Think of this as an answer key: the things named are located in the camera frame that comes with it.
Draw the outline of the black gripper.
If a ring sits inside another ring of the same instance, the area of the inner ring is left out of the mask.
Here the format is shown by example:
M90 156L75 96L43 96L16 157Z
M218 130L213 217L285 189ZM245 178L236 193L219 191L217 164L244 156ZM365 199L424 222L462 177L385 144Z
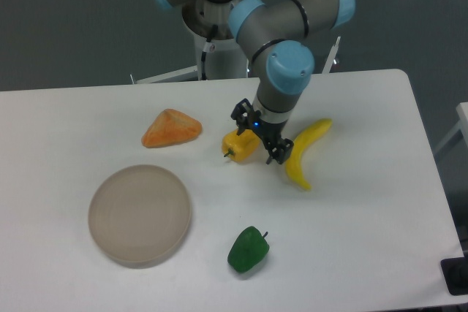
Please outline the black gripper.
M294 142L282 136L287 122L286 113L275 113L268 109L253 110L249 100L242 99L234 107L230 117L236 122L237 135L252 130L263 141L268 152L266 164L272 161L283 164L289 159Z

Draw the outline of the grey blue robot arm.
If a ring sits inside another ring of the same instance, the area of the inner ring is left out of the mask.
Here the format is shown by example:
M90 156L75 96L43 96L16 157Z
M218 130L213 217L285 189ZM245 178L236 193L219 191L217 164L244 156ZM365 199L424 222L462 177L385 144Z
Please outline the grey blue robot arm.
M302 40L349 21L355 0L156 0L181 7L192 33L200 80L246 77L260 84L253 100L242 100L232 119L239 132L262 141L270 160L284 163L293 142L282 137L294 107L309 84L314 56Z

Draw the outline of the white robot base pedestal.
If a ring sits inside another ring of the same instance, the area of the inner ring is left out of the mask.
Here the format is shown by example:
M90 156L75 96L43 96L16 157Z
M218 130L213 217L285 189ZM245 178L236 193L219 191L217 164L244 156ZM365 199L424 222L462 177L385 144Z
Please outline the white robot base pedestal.
M218 4L194 0L185 4L181 14L187 31L193 36L196 64L132 82L146 84L247 77L249 61L227 24L231 9L240 1Z

